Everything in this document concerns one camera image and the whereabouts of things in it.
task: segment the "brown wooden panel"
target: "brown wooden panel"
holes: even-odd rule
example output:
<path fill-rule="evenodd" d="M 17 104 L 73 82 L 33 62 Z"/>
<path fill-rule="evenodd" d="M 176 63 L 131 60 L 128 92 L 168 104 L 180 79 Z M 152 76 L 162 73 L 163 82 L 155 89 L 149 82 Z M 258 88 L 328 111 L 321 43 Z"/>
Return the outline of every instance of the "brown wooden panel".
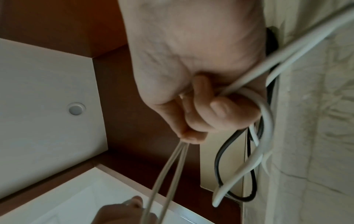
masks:
<path fill-rule="evenodd" d="M 163 166 L 178 138 L 141 100 L 128 46 L 93 59 L 108 148 Z M 185 173 L 200 180 L 199 146 L 191 145 Z"/>
<path fill-rule="evenodd" d="M 88 171 L 97 164 L 123 174 L 124 176 L 152 188 L 161 168 L 145 160 L 138 160 L 116 151 L 107 151 L 72 168 L 29 186 L 17 193 L 0 199 L 0 216 L 39 197 L 55 187 Z M 161 187 L 160 194 L 166 196 L 173 173 L 169 173 Z M 182 176 L 174 201 L 191 211 L 209 219 L 215 224 L 241 223 L 241 210 L 237 203 L 224 199 L 218 208 L 211 204 L 212 193 L 200 188 L 199 181 Z"/>
<path fill-rule="evenodd" d="M 87 57 L 127 43 L 117 0 L 1 0 L 0 38 Z"/>

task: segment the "white cable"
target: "white cable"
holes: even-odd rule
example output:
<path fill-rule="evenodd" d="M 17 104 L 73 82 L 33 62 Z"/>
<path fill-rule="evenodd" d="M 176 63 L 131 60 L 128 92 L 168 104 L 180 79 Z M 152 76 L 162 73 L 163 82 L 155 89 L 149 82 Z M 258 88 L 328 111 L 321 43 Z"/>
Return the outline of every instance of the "white cable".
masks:
<path fill-rule="evenodd" d="M 339 26 L 351 21 L 354 19 L 354 3 L 349 4 L 345 9 L 333 14 L 330 16 L 328 19 L 324 20 L 320 24 L 318 24 L 316 27 L 311 29 L 309 32 L 304 34 L 301 38 L 293 41 L 290 43 L 288 46 L 286 46 L 283 49 L 280 49 L 267 57 L 267 59 L 255 66 L 253 69 L 251 69 L 248 73 L 240 77 L 238 80 L 236 80 L 234 83 L 232 83 L 230 86 L 228 86 L 220 96 L 227 96 L 230 95 L 231 93 L 238 93 L 241 94 L 252 101 L 254 101 L 257 106 L 260 108 L 262 116 L 263 116 L 263 121 L 264 121 L 264 132 L 262 139 L 259 141 L 258 146 L 254 150 L 254 152 L 250 155 L 250 157 L 244 162 L 235 172 L 235 174 L 220 188 L 217 188 L 214 193 L 213 193 L 213 206 L 217 207 L 223 197 L 226 195 L 226 193 L 236 184 L 245 174 L 250 172 L 252 169 L 257 167 L 263 157 L 263 153 L 266 151 L 266 149 L 270 146 L 270 142 L 273 136 L 273 130 L 274 130 L 274 121 L 273 121 L 273 115 L 271 113 L 271 110 L 269 108 L 269 105 L 267 102 L 259 96 L 256 92 L 247 89 L 247 88 L 242 88 L 244 85 L 252 81 L 253 79 L 257 78 L 258 76 L 264 74 L 266 71 L 268 71 L 271 67 L 276 65 L 279 62 L 283 62 L 280 66 L 278 66 L 277 69 L 275 69 L 270 76 L 267 79 L 267 84 L 269 84 L 273 79 L 275 79 L 283 70 L 285 70 L 290 64 L 292 64 L 294 61 L 296 61 L 298 58 L 300 58 L 302 55 L 304 55 L 306 52 L 308 52 L 310 49 L 312 49 L 316 44 L 318 44 L 321 40 L 323 40 L 326 36 L 328 36 L 331 32 L 333 32 L 335 29 L 337 29 Z M 251 130 L 251 135 L 254 140 L 258 140 L 257 134 L 254 129 L 254 125 L 252 124 L 250 126 Z M 149 199 L 148 206 L 143 212 L 142 219 L 140 221 L 140 224 L 147 224 L 147 218 L 148 214 L 150 213 L 152 203 L 154 201 L 154 198 L 158 192 L 158 190 L 161 187 L 161 184 L 163 182 L 163 179 L 165 178 L 168 170 L 171 168 L 173 162 L 176 160 L 177 156 L 180 155 L 180 161 L 177 166 L 177 170 L 175 173 L 175 176 L 173 178 L 172 184 L 170 186 L 170 189 L 167 194 L 166 202 L 163 206 L 162 213 L 160 215 L 160 218 L 158 220 L 158 224 L 161 224 L 163 221 L 163 218 L 166 214 L 168 205 L 170 201 L 172 200 L 174 193 L 177 188 L 177 184 L 183 169 L 183 163 L 187 154 L 188 150 L 188 144 L 184 142 L 180 142 L 174 152 L 172 153 L 172 156 L 164 166 L 163 170 L 161 171 L 159 177 L 157 178 L 157 181 L 153 187 L 152 190 L 152 195 Z"/>

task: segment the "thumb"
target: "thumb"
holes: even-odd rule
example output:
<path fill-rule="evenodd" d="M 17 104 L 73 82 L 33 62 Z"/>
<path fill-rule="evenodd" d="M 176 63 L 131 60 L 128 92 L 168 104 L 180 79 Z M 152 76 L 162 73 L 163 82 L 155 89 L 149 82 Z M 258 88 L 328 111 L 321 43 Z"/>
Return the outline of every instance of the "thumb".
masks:
<path fill-rule="evenodd" d="M 207 137 L 206 132 L 199 132 L 191 129 L 184 118 L 184 111 L 179 103 L 181 99 L 177 97 L 167 103 L 152 105 L 151 109 L 156 111 L 184 142 L 191 144 L 200 144 Z"/>

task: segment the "human hand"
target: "human hand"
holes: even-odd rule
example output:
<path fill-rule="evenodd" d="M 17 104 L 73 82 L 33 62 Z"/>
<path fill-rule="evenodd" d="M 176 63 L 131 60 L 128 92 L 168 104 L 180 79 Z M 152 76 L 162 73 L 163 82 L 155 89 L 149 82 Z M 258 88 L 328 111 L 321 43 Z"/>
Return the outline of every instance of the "human hand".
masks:
<path fill-rule="evenodd" d="M 143 200 L 135 196 L 122 204 L 103 206 L 95 216 L 91 224 L 139 224 L 143 214 Z M 149 214 L 149 224 L 157 220 L 155 214 Z"/>
<path fill-rule="evenodd" d="M 260 0 L 119 0 L 142 100 L 182 141 L 248 127 L 260 117 L 249 99 L 218 97 L 265 58 Z M 266 76 L 247 87 L 266 95 Z"/>

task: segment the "marble surface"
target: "marble surface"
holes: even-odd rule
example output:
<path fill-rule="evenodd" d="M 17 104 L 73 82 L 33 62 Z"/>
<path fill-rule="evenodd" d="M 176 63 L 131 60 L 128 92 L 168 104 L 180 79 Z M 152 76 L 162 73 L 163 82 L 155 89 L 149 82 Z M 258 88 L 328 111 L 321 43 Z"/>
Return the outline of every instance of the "marble surface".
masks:
<path fill-rule="evenodd" d="M 264 4 L 267 25 L 277 27 L 283 44 L 353 2 Z M 243 223 L 353 223 L 354 23 L 296 61 L 281 75 L 278 91 L 270 177 L 259 170 L 257 198 L 243 205 Z"/>

